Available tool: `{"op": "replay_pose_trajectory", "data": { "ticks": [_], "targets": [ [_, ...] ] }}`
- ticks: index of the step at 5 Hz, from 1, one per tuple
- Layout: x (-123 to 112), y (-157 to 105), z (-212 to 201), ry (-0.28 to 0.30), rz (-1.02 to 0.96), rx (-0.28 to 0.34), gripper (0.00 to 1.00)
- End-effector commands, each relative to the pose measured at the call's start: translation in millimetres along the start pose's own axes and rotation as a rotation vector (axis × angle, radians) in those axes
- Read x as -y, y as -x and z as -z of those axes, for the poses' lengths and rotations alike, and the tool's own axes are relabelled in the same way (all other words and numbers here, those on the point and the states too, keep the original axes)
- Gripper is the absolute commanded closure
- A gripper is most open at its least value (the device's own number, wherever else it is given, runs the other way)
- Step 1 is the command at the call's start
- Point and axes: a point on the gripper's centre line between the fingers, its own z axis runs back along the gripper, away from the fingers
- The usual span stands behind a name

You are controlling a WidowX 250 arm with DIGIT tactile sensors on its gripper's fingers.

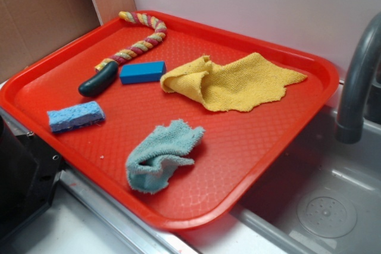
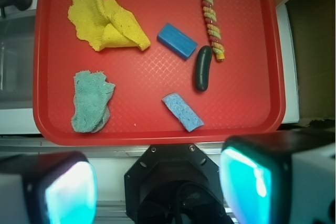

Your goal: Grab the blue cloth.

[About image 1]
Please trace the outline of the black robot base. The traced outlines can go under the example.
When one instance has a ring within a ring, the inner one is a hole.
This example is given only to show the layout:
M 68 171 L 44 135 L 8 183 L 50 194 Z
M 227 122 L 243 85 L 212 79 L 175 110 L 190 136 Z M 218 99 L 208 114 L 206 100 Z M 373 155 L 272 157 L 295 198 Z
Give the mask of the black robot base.
M 1 119 L 1 241 L 52 205 L 62 156 L 38 135 L 14 135 Z

